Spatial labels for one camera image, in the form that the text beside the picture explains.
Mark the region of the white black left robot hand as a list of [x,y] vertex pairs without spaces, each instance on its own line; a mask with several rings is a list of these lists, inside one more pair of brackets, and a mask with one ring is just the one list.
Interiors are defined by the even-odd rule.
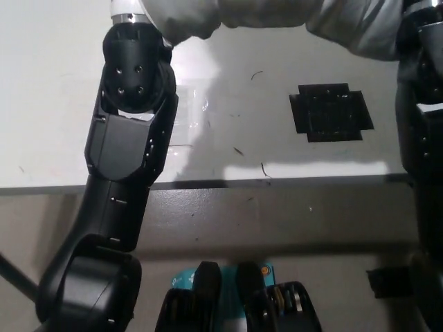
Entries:
[[111,0],[110,16],[113,25],[151,23],[138,0]]

